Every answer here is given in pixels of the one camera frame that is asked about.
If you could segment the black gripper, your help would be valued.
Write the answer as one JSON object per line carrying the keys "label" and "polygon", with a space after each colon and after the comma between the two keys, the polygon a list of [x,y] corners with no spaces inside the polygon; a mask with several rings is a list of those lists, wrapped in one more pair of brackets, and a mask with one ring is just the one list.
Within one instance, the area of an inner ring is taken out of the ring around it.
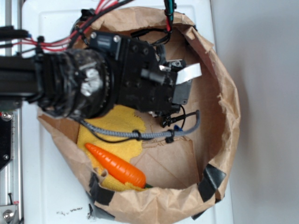
{"label": "black gripper", "polygon": [[89,47],[104,57],[110,76],[109,100],[140,112],[176,113],[173,103],[177,73],[160,69],[149,43],[128,36],[93,32]]}

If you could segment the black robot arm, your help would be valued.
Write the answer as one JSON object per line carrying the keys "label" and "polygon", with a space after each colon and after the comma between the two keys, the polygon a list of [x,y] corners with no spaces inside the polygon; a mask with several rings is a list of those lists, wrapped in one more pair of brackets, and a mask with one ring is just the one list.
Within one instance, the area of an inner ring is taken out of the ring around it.
{"label": "black robot arm", "polygon": [[162,116],[178,112],[177,70],[147,42],[94,32],[86,49],[0,59],[0,109],[36,103],[54,118],[91,119],[115,105]]}

